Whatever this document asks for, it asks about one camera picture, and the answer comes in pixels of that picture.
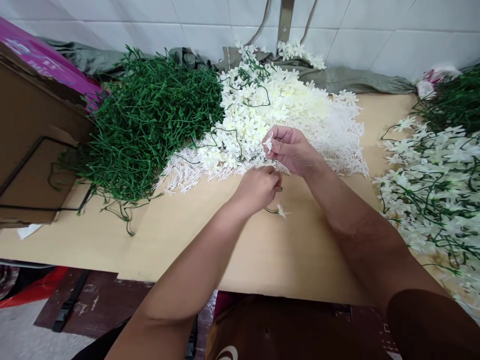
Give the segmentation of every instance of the person's left hand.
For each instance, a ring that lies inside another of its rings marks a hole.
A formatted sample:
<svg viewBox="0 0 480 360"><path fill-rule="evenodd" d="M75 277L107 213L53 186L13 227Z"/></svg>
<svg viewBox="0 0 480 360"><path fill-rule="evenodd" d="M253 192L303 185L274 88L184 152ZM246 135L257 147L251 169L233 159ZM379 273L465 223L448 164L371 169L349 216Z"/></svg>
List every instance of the person's left hand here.
<svg viewBox="0 0 480 360"><path fill-rule="evenodd" d="M275 194L282 191L282 177L273 166L248 170L229 200L238 211L250 217L267 207Z"/></svg>

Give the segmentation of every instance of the gray fabric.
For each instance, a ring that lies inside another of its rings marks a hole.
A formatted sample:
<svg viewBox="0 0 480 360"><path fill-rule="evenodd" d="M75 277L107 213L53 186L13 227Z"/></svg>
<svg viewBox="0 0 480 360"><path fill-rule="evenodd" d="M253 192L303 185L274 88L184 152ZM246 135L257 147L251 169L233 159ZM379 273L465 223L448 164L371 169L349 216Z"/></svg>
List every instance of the gray fabric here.
<svg viewBox="0 0 480 360"><path fill-rule="evenodd" d="M120 63L124 53L112 50L99 50L78 42L56 41L42 38L47 44L66 57L80 71L102 81L109 81L123 75ZM206 57L195 55L189 48L175 47L168 52L178 64L191 69L206 69L215 66L219 71L228 72L240 64L241 55L236 47L223 48L223 60L212 65ZM414 86L404 77L386 76L369 70L354 70L348 67L327 67L317 70L305 60L292 59L282 61L274 58L271 52L259 52L256 55L261 63L273 63L284 70L299 71L299 79L306 83L313 81L315 86L326 89L330 94L338 94L342 90L361 93L409 94Z"/></svg>
<svg viewBox="0 0 480 360"><path fill-rule="evenodd" d="M124 68L121 64L121 60L125 56L124 52L100 50L73 41L57 41L46 37L41 37L41 39L67 58L81 72L94 79L110 81L124 74ZM150 54L144 55L147 58L152 57ZM168 55L178 64L185 65L192 69L212 67L206 57L195 55L186 47L175 47L168 51Z"/></svg>
<svg viewBox="0 0 480 360"><path fill-rule="evenodd" d="M236 47L223 48L223 60L215 67L219 71L229 71L237 67L242 59ZM387 76L377 74L369 70L354 70L349 67L327 67L323 70L312 68L305 60L297 58L282 61L279 57L274 58L271 53L259 52L258 61L272 62L283 70L297 70L299 79L306 83L313 81L315 86L326 89L330 94L338 94L347 90L356 94L361 93L386 93L386 94L410 94L414 86L410 81L400 76Z"/></svg>

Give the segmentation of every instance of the white tile wall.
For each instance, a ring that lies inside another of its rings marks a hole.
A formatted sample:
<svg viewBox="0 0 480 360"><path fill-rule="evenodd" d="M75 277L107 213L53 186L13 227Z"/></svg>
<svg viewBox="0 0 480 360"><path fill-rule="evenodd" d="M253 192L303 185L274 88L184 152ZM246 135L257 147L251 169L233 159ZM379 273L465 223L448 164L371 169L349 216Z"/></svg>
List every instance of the white tile wall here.
<svg viewBox="0 0 480 360"><path fill-rule="evenodd" d="M0 16L34 35L146 53L189 46L216 62L222 46L246 42L267 0L0 0ZM282 0L255 43L276 48ZM290 40L304 34L314 0L296 0ZM480 0L318 0L305 48L328 66L411 80L436 64L480 60Z"/></svg>
<svg viewBox="0 0 480 360"><path fill-rule="evenodd" d="M392 31L340 29L325 65L368 70L391 36Z"/></svg>

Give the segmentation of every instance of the pile of white flowers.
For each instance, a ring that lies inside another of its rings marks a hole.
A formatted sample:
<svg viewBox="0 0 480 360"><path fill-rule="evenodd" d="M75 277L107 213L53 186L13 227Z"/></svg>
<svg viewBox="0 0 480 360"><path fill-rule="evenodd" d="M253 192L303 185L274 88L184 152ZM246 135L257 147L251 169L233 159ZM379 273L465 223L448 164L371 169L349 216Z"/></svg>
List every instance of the pile of white flowers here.
<svg viewBox="0 0 480 360"><path fill-rule="evenodd" d="M382 214L410 248L435 259L430 265L468 293L468 306L480 310L480 132L466 136L458 126L434 133L414 117L392 128L414 134L383 142L390 164L399 168L374 181Z"/></svg>
<svg viewBox="0 0 480 360"><path fill-rule="evenodd" d="M303 44L300 41L295 43L291 42L278 42L278 55L283 60L290 60L293 58L302 58L307 60L315 69L326 69L323 56L315 56L311 52L307 52Z"/></svg>
<svg viewBox="0 0 480 360"><path fill-rule="evenodd" d="M355 94L342 91L330 99L313 82L299 81L298 71L260 65L256 50L253 45L240 46L240 65L219 76L223 121L212 124L195 146L171 156L158 183L168 179L166 192L177 187L186 192L203 176L222 180L263 165L288 172L265 158L262 139L274 125L303 131L337 172L368 175L360 147L364 127L355 121L360 110Z"/></svg>

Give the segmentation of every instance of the brown sleeve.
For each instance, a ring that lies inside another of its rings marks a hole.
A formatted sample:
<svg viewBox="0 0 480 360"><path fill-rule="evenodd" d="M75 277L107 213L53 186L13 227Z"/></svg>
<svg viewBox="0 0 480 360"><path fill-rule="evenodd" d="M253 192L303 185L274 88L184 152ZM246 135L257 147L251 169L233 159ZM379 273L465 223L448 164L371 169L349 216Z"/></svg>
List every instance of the brown sleeve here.
<svg viewBox="0 0 480 360"><path fill-rule="evenodd" d="M480 327L449 297L401 291L388 303L387 321L403 359L480 359Z"/></svg>

